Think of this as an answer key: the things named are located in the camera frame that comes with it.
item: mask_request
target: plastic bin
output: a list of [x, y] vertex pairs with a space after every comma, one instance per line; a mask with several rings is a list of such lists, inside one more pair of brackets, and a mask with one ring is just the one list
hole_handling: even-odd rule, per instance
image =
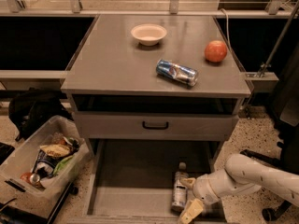
[[[55, 133], [78, 139], [80, 148], [65, 168], [54, 178], [45, 189], [38, 189], [20, 179], [23, 173], [30, 172], [36, 162], [41, 145], [49, 145]], [[17, 148], [0, 166], [0, 175], [15, 189], [27, 191], [36, 197], [52, 199], [60, 195], [68, 182], [74, 181], [84, 163], [90, 158], [89, 149], [78, 135], [75, 123], [60, 116], [54, 116], [33, 133]]]

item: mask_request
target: blue can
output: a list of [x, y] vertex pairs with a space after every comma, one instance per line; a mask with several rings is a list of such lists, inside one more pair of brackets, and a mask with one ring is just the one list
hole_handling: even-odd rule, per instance
[[162, 59], [157, 63], [156, 72], [164, 77], [187, 84], [188, 86], [194, 86], [198, 78], [198, 72], [196, 70]]

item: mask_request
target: black panel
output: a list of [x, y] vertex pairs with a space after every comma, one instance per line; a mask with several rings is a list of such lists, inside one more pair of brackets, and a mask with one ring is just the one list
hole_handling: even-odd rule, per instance
[[[226, 19], [217, 19], [226, 35]], [[257, 72], [280, 36], [286, 19], [230, 19], [231, 46], [246, 71]], [[299, 40], [299, 20], [293, 20], [274, 55], [269, 71], [279, 77]]]
[[78, 111], [226, 114], [234, 111], [236, 99], [201, 97], [73, 94]]
[[0, 69], [65, 70], [93, 18], [1, 17]]

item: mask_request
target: terrazzo floor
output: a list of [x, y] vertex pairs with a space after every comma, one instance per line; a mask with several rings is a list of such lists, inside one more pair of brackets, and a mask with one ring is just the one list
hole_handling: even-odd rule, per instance
[[[105, 7], [108, 9], [120, 9], [120, 4], [113, 2], [114, 0], [82, 0], [83, 6], [88, 9], [98, 9]], [[126, 5], [130, 9], [150, 9], [153, 6], [150, 0], [148, 3], [141, 5], [140, 3], [128, 3], [129, 0], [123, 0], [121, 5]], [[160, 5], [157, 9], [168, 9], [168, 4], [159, 0]], [[200, 9], [217, 9], [219, 0], [183, 0], [187, 9], [194, 6], [193, 10]], [[69, 9], [69, 0], [26, 0], [29, 8], [40, 9]], [[247, 119], [240, 114], [240, 120], [230, 139], [224, 143], [218, 159], [215, 163], [215, 170], [223, 168], [225, 160], [230, 154], [239, 153], [247, 148], [258, 151], [269, 157], [279, 157], [280, 150], [276, 146], [278, 131], [273, 127], [271, 120], [264, 112], [263, 108], [253, 109], [251, 113], [253, 119]], [[0, 109], [0, 142], [10, 144], [15, 148], [21, 146], [21, 142], [15, 142], [18, 132], [16, 127], [11, 123], [5, 109]], [[75, 181], [78, 187], [78, 195], [69, 195], [56, 217], [54, 224], [65, 224], [69, 218], [80, 217], [85, 204], [85, 197], [88, 191], [90, 173], [93, 168], [93, 161], [89, 161], [83, 167], [80, 175]], [[20, 208], [21, 210], [34, 213], [36, 215], [47, 217], [51, 208], [55, 205], [55, 201], [43, 200], [36, 198], [28, 193], [21, 193], [4, 182], [4, 178], [0, 176], [0, 203], [5, 203], [12, 198], [17, 200], [10, 205]], [[246, 196], [229, 196], [222, 198], [222, 204], [226, 219], [229, 223], [241, 224], [264, 224], [262, 209], [267, 207], [276, 208], [282, 203], [282, 200], [267, 189], [260, 189], [258, 192]], [[299, 209], [292, 206], [289, 210], [276, 222], [277, 224], [299, 224]]]
[[[4, 142], [18, 148], [20, 143], [14, 141], [17, 130], [9, 120], [6, 112], [0, 112], [0, 142]], [[224, 143], [223, 148], [216, 160], [215, 170], [221, 169], [225, 160], [230, 154], [239, 153], [243, 149], [251, 149], [263, 153], [269, 157], [279, 157], [279, 148], [276, 142], [279, 141], [278, 131], [273, 128], [273, 121], [267, 116], [263, 108], [251, 113], [252, 119], [246, 119], [240, 113], [240, 120], [230, 139]], [[54, 224], [65, 224], [69, 218], [80, 217], [84, 205], [89, 184], [89, 174], [93, 167], [93, 161], [85, 164], [82, 172], [75, 181], [78, 187], [78, 195], [69, 195], [62, 207]], [[21, 193], [4, 182], [0, 176], [0, 203], [5, 203], [12, 198], [17, 198], [10, 205], [21, 210], [47, 217], [55, 201], [49, 202], [28, 193]], [[228, 223], [241, 224], [264, 224], [262, 209], [267, 207], [276, 208], [282, 200], [267, 189], [260, 189], [258, 192], [244, 196], [223, 197], [222, 204]], [[292, 206], [276, 222], [277, 224], [299, 223], [299, 209]]]

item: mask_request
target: white bowl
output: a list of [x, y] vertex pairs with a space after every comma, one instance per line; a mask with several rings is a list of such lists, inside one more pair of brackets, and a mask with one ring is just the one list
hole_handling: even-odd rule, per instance
[[167, 35], [167, 31], [156, 24], [143, 24], [133, 28], [131, 34], [142, 45], [153, 46]]

